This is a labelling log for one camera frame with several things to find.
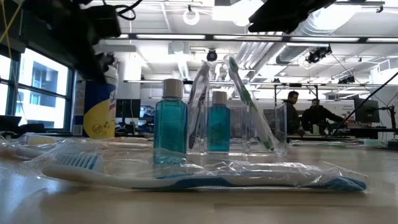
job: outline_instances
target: exposed ceiling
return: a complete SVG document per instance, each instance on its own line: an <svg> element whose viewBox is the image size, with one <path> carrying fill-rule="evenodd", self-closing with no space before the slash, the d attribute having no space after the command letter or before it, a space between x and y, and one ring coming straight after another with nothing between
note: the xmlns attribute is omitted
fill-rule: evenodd
<svg viewBox="0 0 398 224"><path fill-rule="evenodd" d="M128 1L107 0L108 4L130 4ZM246 27L235 25L232 21L214 21L211 13L212 1L192 3L192 7L199 11L199 21L191 26L183 20L183 14L187 10L185 2L172 5L170 2L143 1L136 7L137 19L125 21L120 19L123 32L127 33L175 33L175 34L247 34ZM335 30L332 35L359 36L359 35L388 35L398 36L398 7L385 8L385 12L376 13L375 7L362 8L347 23ZM142 74L172 74L178 70L177 62L169 56L169 43L172 41L143 41L143 40L106 40L103 45L135 45L144 61ZM187 59L189 70L200 68L201 61L205 60L208 49L216 49L219 59L227 54L237 54L241 48L241 42L205 42L194 41L190 46ZM331 48L337 60L329 55L316 65L309 65L299 57L293 64L285 67L276 77L286 82L327 82L330 78L347 70L354 70L356 78L365 82L369 76L369 68L383 62L387 57L398 56L398 45L373 45L373 44L332 44Z"/></svg>

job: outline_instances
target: person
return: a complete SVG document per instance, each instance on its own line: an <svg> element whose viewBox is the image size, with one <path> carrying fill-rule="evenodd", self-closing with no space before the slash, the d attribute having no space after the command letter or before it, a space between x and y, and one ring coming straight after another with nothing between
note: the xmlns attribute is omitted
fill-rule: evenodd
<svg viewBox="0 0 398 224"><path fill-rule="evenodd" d="M323 126L326 124L326 119L335 121L335 122L342 122L344 118L335 115L334 113L330 112L328 109L324 108L323 106L319 105L318 99L312 100L312 105L309 109L306 109L302 116L302 125L304 130L309 131L312 128L313 124L318 126Z"/></svg>
<svg viewBox="0 0 398 224"><path fill-rule="evenodd" d="M296 108L294 108L294 104L296 104L299 98L299 93L296 91L291 91L287 95L287 100L284 100L286 103L286 122L287 122L287 133L289 134L304 134L303 128L300 126L300 118L297 113Z"/></svg>

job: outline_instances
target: mouthwash bottle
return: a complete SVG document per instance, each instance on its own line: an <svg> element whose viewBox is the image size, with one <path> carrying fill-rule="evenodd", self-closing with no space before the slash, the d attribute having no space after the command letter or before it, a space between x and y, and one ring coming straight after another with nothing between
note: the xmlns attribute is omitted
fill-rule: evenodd
<svg viewBox="0 0 398 224"><path fill-rule="evenodd" d="M154 149L187 153L187 105L182 101L181 80L169 78L163 81L163 97L156 104ZM155 164L172 164L172 156L154 151Z"/></svg>
<svg viewBox="0 0 398 224"><path fill-rule="evenodd" d="M230 110L226 106L226 92L213 92L213 105L209 109L208 148L209 151L229 152Z"/></svg>

